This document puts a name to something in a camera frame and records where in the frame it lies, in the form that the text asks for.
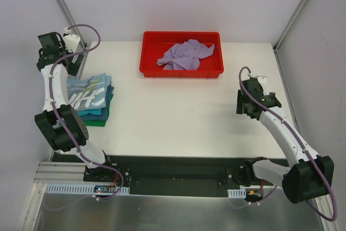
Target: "purple cloth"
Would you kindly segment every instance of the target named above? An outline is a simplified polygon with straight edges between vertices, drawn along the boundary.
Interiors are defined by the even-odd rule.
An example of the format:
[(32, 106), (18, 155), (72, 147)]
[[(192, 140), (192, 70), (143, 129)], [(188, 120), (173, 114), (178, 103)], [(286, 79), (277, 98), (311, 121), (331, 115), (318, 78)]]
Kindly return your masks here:
[(167, 64), (164, 70), (197, 70), (199, 59), (212, 55), (215, 46), (208, 48), (197, 40), (189, 39), (183, 44), (175, 44), (166, 51), (163, 58), (157, 60), (157, 65)]

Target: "metal post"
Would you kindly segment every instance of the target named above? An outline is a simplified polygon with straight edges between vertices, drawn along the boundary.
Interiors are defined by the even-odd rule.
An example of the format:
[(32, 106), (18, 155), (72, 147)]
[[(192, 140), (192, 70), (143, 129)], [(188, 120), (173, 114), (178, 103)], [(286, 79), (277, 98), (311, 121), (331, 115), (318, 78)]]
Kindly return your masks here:
[(292, 29), (293, 25), (297, 21), (299, 15), (303, 11), (304, 7), (306, 6), (307, 2), (309, 0), (301, 0), (296, 8), (296, 10), (293, 12), (292, 16), (290, 17), (285, 29), (283, 30), (282, 34), (280, 35), (277, 43), (274, 45), (274, 51), (277, 52), (277, 50), (280, 48), (282, 45), (283, 41), (285, 40), (287, 34), (290, 32)]
[[(65, 17), (68, 25), (69, 26), (75, 25), (76, 22), (75, 22), (74, 18), (72, 17), (72, 14), (71, 14), (69, 8), (67, 7), (65, 0), (55, 0), (55, 1), (58, 4), (58, 6), (61, 10), (61, 13)], [(80, 30), (78, 28), (73, 28), (72, 31), (74, 34), (77, 34), (80, 36), (81, 41), (79, 44), (82, 47), (82, 49), (84, 50), (86, 48), (87, 44), (85, 43), (85, 40), (84, 40)]]

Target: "wire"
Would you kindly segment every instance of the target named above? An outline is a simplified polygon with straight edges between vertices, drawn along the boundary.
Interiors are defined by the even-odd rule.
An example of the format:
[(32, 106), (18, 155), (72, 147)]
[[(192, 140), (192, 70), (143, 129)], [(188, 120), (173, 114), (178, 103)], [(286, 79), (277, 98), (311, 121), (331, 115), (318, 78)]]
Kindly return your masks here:
[(113, 188), (113, 187), (117, 184), (118, 178), (119, 178), (119, 175), (118, 175), (118, 174), (115, 174), (115, 175), (114, 175), (114, 181), (113, 181), (113, 183), (109, 186), (109, 188)]
[(271, 109), (267, 108), (266, 106), (264, 106), (263, 104), (259, 103), (257, 100), (255, 100), (254, 97), (252, 97), (252, 95), (246, 90), (243, 82), (242, 82), (242, 72), (244, 70), (247, 70), (249, 73), (251, 73), (251, 70), (249, 69), (249, 67), (245, 66), (242, 67), (240, 72), (239, 72), (239, 84), (241, 89), (245, 92), (245, 94), (258, 106), (260, 106), (262, 109), (264, 109), (265, 111), (268, 111), (269, 113), (271, 113), (272, 115), (274, 115), (277, 119), (279, 119), (287, 128), (288, 130), (292, 133), (292, 135), (294, 136), (294, 138), (297, 140), (297, 142), (299, 143), (300, 147), (304, 150), (305, 154), (307, 155), (308, 159), (311, 161), (312, 165), (314, 166), (315, 170), (317, 171), (317, 173), (319, 174), (319, 176), (321, 177), (324, 185), (327, 188), (327, 191), (330, 195), (331, 198), (331, 202), (332, 202), (332, 207), (333, 207), (333, 216), (332, 217), (327, 217), (325, 215), (323, 215), (317, 208), (315, 208), (312, 203), (310, 201), (307, 201), (307, 204), (322, 218), (326, 219), (327, 221), (330, 222), (334, 222), (337, 219), (337, 206), (336, 206), (336, 199), (335, 199), (335, 195), (333, 190), (331, 189), (331, 186), (329, 185), (327, 179), (325, 178), (325, 176), (323, 175), (323, 173), (321, 172), (321, 170), (319, 169), (319, 167), (317, 166), (316, 162), (314, 161), (314, 159), (312, 158), (312, 156), (310, 155), (309, 151), (305, 149), (305, 145), (303, 144), (302, 140), (299, 138), (299, 136), (297, 135), (297, 133), (294, 131), (294, 129), (290, 126), (290, 124), (288, 122), (286, 122), (280, 115), (278, 115), (277, 113), (275, 113), (274, 111), (272, 111)]
[[(69, 57), (73, 57), (73, 56), (75, 56), (75, 55), (86, 54), (87, 52), (90, 52), (90, 51), (95, 50), (95, 49), (100, 45), (100, 43), (101, 43), (101, 37), (100, 37), (98, 31), (97, 31), (95, 28), (93, 28), (92, 26), (87, 25), (87, 24), (76, 24), (76, 25), (72, 25), (72, 26), (68, 27), (67, 30), (70, 30), (70, 29), (72, 29), (72, 28), (74, 28), (74, 27), (88, 27), (88, 28), (92, 29), (92, 30), (96, 33), (96, 35), (97, 35), (97, 40), (98, 40), (98, 41), (97, 41), (97, 44), (96, 44), (94, 47), (90, 48), (89, 50), (83, 50), (83, 51), (76, 52), (76, 53), (74, 53), (74, 54), (68, 54), (68, 55), (65, 55), (65, 56), (59, 58), (59, 59), (53, 64), (52, 68), (50, 69), (50, 72), (49, 72), (50, 75), (53, 75), (53, 72), (54, 72), (55, 67), (56, 67), (61, 61), (65, 60), (65, 59), (67, 59), (67, 58), (69, 58)], [(90, 161), (88, 158), (86, 158), (86, 157), (84, 156), (84, 154), (83, 154), (82, 151), (81, 151), (81, 147), (80, 147), (80, 145), (78, 144), (77, 140), (75, 139), (75, 137), (74, 137), (73, 134), (71, 133), (70, 129), (66, 126), (64, 120), (60, 117), (60, 115), (59, 115), (59, 113), (58, 113), (58, 110), (57, 110), (57, 108), (56, 108), (56, 106), (55, 106), (55, 101), (54, 101), (54, 94), (53, 94), (53, 87), (52, 87), (53, 83), (52, 83), (52, 82), (53, 82), (52, 77), (49, 77), (49, 95), (50, 95), (51, 100), (53, 100), (53, 101), (51, 102), (51, 105), (52, 105), (54, 114), (55, 114), (56, 118), (58, 119), (59, 123), (61, 124), (61, 126), (65, 129), (66, 133), (67, 133), (67, 134), (69, 135), (69, 137), (71, 138), (72, 142), (74, 143), (74, 145), (75, 145), (75, 147), (76, 147), (76, 149), (77, 149), (77, 152), (79, 153), (79, 156), (80, 156), (84, 161), (86, 161), (86, 162), (88, 162), (88, 163), (91, 163), (91, 164), (93, 164), (93, 165), (96, 165), (96, 166), (101, 167), (101, 168), (104, 168), (104, 169), (108, 169), (108, 170), (114, 171), (114, 172), (115, 172), (116, 174), (118, 174), (118, 175), (120, 176), (120, 178), (121, 178), (121, 184), (120, 184), (119, 188), (117, 188), (111, 195), (109, 195), (109, 196), (107, 196), (107, 197), (103, 197), (103, 198), (100, 197), (100, 198), (99, 198), (100, 200), (108, 200), (108, 199), (110, 199), (111, 197), (113, 197), (115, 194), (117, 194), (117, 193), (122, 189), (122, 187), (123, 187), (123, 185), (124, 185), (124, 177), (123, 177), (123, 175), (120, 173), (120, 171), (118, 171), (117, 169), (112, 168), (112, 167), (109, 167), (109, 166), (107, 166), (107, 165), (102, 165), (102, 164), (97, 163), (97, 162), (92, 162), (92, 161)]]

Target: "white cable clip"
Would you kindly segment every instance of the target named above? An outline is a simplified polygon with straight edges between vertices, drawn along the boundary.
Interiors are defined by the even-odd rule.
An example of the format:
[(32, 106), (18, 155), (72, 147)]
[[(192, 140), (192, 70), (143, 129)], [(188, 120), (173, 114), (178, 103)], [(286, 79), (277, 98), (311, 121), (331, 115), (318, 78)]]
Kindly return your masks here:
[(69, 35), (71, 33), (71, 30), (68, 30), (68, 27), (64, 28), (64, 34)]

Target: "metal floor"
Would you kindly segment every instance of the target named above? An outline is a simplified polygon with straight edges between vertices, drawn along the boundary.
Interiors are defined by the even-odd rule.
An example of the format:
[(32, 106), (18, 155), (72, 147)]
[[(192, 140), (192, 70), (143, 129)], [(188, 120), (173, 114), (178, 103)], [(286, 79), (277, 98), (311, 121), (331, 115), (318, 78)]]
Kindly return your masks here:
[[(83, 195), (45, 194), (46, 205), (62, 207)], [(292, 204), (277, 190), (260, 206), (234, 209), (242, 199), (163, 196), (86, 198), (67, 209), (41, 207), (35, 231), (319, 231), (320, 218), (306, 203)]]

